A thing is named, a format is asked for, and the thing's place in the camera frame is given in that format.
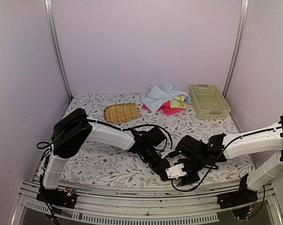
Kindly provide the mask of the light blue towel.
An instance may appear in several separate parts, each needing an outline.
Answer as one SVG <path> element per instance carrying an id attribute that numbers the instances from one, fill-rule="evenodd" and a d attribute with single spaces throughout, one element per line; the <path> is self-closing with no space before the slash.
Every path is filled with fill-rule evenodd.
<path id="1" fill-rule="evenodd" d="M 156 84 L 152 87 L 147 96 L 141 99 L 141 102 L 153 113 L 157 112 L 163 104 L 173 100 L 178 96 L 184 96 L 187 102 L 191 101 L 191 96 L 175 88 L 172 84 L 163 83 L 160 86 Z"/>

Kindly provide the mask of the cream towel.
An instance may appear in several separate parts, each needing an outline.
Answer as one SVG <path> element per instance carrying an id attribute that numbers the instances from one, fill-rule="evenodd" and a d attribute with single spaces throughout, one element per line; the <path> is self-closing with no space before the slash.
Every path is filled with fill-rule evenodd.
<path id="1" fill-rule="evenodd" d="M 171 180 L 163 181 L 160 177 L 156 179 L 159 186 L 171 185 Z"/>

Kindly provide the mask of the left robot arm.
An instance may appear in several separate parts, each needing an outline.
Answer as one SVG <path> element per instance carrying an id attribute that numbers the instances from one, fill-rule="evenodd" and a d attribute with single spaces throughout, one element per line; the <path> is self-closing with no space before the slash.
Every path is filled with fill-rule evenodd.
<path id="1" fill-rule="evenodd" d="M 170 134 L 158 125 L 149 131 L 138 131 L 138 127 L 121 129 L 105 122 L 90 119 L 85 110 L 78 108 L 54 126 L 50 142 L 39 142 L 39 150 L 49 149 L 51 154 L 42 175 L 42 195 L 50 202 L 61 199 L 58 187 L 60 176 L 68 160 L 75 156 L 85 141 L 106 144 L 137 154 L 157 175 L 169 167 L 167 159 L 161 157 L 156 146 L 170 140 Z"/>

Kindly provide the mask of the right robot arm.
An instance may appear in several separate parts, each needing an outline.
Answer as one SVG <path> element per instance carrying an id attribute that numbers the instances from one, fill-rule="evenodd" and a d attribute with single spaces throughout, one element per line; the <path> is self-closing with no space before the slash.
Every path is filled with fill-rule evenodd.
<path id="1" fill-rule="evenodd" d="M 207 143 L 186 135 L 175 152 L 184 158 L 170 168 L 168 177 L 180 179 L 180 185 L 200 180 L 198 172 L 212 169 L 216 163 L 239 156 L 273 151 L 274 154 L 256 170 L 244 175 L 237 191 L 219 194 L 217 202 L 222 209 L 254 202 L 257 192 L 266 183 L 283 172 L 283 115 L 280 121 L 268 127 L 239 134 L 211 136 Z"/>

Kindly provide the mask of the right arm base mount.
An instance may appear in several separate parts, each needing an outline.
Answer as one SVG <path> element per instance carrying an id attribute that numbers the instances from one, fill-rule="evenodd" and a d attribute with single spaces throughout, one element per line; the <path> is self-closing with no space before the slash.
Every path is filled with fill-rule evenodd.
<path id="1" fill-rule="evenodd" d="M 248 176 L 249 174 L 246 174 L 241 178 L 237 191 L 227 192 L 217 196 L 217 203 L 221 209 L 253 203 L 258 200 L 257 191 L 252 191 L 247 186 Z"/>

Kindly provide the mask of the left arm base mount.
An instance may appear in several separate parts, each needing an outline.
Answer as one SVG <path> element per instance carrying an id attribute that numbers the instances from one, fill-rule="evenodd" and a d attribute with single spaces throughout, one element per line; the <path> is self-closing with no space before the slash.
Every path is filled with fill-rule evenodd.
<path id="1" fill-rule="evenodd" d="M 44 175 L 42 174 L 39 178 L 39 190 L 36 199 L 40 202 L 49 204 L 50 206 L 60 206 L 68 209 L 74 209 L 77 194 L 76 191 L 71 188 L 66 188 L 64 190 L 55 189 L 46 189 L 44 186 Z"/>

